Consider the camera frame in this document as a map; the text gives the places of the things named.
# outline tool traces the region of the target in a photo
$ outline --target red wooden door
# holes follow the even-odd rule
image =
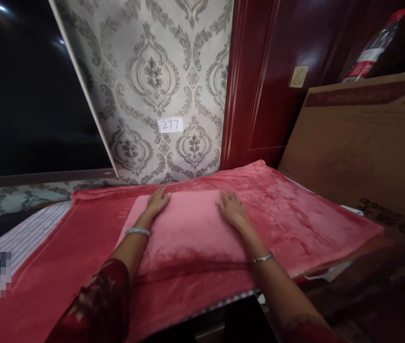
[[[399,2],[236,0],[221,169],[276,168],[307,89],[337,82]],[[295,66],[303,88],[289,87]]]

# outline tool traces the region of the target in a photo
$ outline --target striped bed sheet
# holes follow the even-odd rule
[[[73,203],[45,207],[0,237],[0,252],[11,253],[11,276],[53,232]]]

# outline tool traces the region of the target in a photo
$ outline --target bangle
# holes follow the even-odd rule
[[[267,261],[270,260],[272,257],[275,257],[274,253],[271,252],[269,255],[264,256],[264,257],[260,257],[258,259],[253,259],[253,263],[258,263],[258,262],[263,262],[263,261]]]
[[[128,231],[126,231],[125,236],[127,234],[129,234],[129,233],[141,233],[141,234],[146,235],[147,237],[150,237],[150,231],[145,230],[145,229],[140,229],[140,228],[131,228],[131,229],[129,229]]]

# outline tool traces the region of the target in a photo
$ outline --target red bottle label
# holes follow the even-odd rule
[[[378,56],[380,56],[384,50],[385,49],[382,48],[364,50],[356,64],[348,72],[346,78],[365,78],[375,62],[377,62]]]

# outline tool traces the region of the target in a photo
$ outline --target damask wallpaper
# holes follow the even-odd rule
[[[170,183],[219,169],[234,0],[59,0],[119,179],[0,188],[0,214],[76,189]],[[183,132],[160,133],[179,116]]]

